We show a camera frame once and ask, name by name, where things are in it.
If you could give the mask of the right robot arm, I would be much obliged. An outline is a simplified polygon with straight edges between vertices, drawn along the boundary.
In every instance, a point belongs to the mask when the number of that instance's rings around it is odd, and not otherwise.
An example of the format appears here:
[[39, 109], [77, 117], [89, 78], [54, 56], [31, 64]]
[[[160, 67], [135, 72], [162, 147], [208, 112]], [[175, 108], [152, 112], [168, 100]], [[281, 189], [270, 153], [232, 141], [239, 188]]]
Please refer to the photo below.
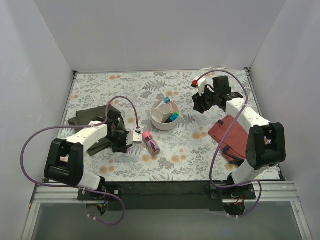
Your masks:
[[279, 123], [272, 123], [260, 116], [247, 105], [248, 96], [233, 92], [227, 76], [213, 78], [213, 84], [201, 76], [192, 81], [191, 86], [198, 92], [192, 96], [193, 109], [201, 114], [217, 106], [234, 118], [248, 134], [246, 160], [228, 177], [227, 195], [237, 199], [245, 192], [244, 186], [255, 178], [286, 159], [285, 129]]

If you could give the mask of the blue black highlighter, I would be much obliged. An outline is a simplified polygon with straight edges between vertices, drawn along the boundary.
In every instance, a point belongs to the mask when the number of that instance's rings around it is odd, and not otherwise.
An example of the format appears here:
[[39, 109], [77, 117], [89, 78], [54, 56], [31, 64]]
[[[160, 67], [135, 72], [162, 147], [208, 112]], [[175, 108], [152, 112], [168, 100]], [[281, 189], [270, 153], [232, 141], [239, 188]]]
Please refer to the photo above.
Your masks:
[[168, 124], [168, 123], [174, 122], [178, 117], [179, 117], [179, 114], [174, 113], [164, 123]]

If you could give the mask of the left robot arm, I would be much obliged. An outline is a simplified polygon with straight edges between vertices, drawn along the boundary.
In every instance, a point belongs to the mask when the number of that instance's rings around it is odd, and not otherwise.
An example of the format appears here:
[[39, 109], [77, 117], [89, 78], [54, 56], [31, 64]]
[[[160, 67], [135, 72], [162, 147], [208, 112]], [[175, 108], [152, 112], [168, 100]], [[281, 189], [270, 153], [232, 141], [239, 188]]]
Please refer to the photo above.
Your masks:
[[85, 170], [85, 152], [101, 140], [106, 140], [114, 153], [125, 154], [132, 146], [130, 132], [125, 129], [121, 113], [110, 110], [107, 117], [106, 123], [104, 117], [95, 117], [88, 128], [66, 139], [54, 139], [49, 149], [44, 177], [71, 187], [89, 189], [89, 194], [95, 200], [103, 199], [107, 193], [103, 185], [105, 180]]

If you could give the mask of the orange pink pen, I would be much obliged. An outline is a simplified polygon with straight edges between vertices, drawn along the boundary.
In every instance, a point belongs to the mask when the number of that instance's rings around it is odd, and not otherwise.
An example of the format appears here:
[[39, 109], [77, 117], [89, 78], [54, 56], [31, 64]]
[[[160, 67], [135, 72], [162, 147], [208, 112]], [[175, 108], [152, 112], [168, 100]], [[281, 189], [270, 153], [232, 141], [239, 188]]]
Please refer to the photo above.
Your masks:
[[175, 112], [176, 112], [176, 109], [175, 109], [175, 107], [173, 106], [173, 104], [170, 102], [169, 105], [170, 105], [170, 108], [171, 108], [171, 112], [172, 112], [172, 113], [175, 113]]

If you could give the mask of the white round organizer container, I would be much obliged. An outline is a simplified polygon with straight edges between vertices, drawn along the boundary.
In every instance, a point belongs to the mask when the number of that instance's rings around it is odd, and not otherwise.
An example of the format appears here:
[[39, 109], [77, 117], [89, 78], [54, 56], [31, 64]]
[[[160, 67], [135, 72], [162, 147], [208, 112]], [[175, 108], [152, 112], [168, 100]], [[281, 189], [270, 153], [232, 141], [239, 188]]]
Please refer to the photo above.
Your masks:
[[[179, 117], [173, 122], [164, 123], [171, 115], [174, 114], [171, 111], [170, 103], [173, 104], [175, 111], [179, 112]], [[179, 107], [172, 100], [168, 104], [164, 103], [163, 100], [159, 100], [155, 102], [150, 109], [152, 124], [155, 128], [161, 131], [169, 131], [175, 128], [180, 121], [181, 116], [182, 114], [180, 113]]]

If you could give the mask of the pink lid pencil jar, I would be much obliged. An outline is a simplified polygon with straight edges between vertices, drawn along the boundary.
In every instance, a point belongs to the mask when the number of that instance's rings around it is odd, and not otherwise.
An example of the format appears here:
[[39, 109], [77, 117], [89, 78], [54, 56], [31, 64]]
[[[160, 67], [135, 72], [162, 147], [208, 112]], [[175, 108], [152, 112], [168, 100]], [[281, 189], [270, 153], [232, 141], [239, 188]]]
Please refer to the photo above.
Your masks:
[[155, 156], [161, 151], [159, 145], [153, 139], [153, 137], [152, 137], [150, 132], [148, 132], [148, 131], [143, 132], [142, 137], [143, 137], [143, 140], [145, 141], [145, 143], [147, 145], [147, 148], [148, 148], [149, 152], [152, 155]]

